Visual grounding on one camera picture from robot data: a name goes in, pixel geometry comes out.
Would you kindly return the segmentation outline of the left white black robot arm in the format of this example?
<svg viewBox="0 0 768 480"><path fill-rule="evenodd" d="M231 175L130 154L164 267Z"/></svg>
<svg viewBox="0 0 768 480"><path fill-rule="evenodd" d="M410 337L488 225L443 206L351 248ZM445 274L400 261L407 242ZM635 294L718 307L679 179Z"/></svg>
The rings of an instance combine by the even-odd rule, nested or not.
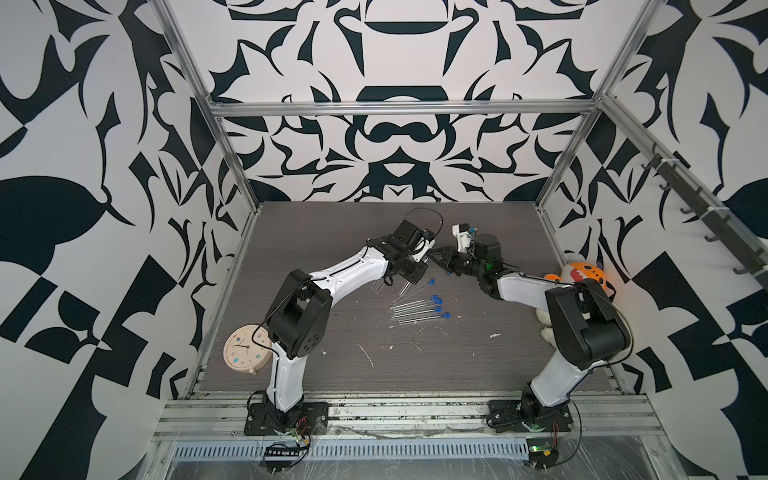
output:
<svg viewBox="0 0 768 480"><path fill-rule="evenodd" d="M323 340L331 310L358 289L399 276L415 284L436 234L403 220L394 232L369 239L352 256L319 271L291 271L262 322L272 343L273 364L266 404L278 416L298 411L304 400L306 363Z"/></svg>

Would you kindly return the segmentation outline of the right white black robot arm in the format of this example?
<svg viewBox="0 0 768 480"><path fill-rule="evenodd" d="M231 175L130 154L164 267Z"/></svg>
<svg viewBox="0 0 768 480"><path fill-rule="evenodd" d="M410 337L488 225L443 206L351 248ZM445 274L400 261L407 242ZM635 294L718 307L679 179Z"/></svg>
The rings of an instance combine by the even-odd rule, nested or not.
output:
<svg viewBox="0 0 768 480"><path fill-rule="evenodd" d="M431 250L429 258L448 273L475 278L495 300L549 316L555 352L521 399L521 407L532 413L565 404L590 371L631 347L629 328L595 279L564 282L525 274L503 260L495 236L468 231L458 234L455 246Z"/></svg>

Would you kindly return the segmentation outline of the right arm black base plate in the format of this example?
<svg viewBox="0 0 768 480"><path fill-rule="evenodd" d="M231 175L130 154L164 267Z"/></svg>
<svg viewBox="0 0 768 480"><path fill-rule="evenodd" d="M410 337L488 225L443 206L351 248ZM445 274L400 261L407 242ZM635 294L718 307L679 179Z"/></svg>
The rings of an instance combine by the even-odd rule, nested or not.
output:
<svg viewBox="0 0 768 480"><path fill-rule="evenodd" d="M573 417L569 404L542 407L534 399L492 400L488 402L486 425L496 433L570 432Z"/></svg>

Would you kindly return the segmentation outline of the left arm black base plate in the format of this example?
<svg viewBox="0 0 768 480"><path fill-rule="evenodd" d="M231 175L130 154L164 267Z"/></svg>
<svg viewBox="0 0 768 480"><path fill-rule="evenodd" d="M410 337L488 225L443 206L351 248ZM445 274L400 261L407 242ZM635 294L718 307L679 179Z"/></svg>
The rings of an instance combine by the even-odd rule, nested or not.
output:
<svg viewBox="0 0 768 480"><path fill-rule="evenodd" d="M300 401L290 410L282 411L269 400L253 403L247 407L243 433L245 436L287 434L290 431L310 434L327 426L329 407L325 402Z"/></svg>

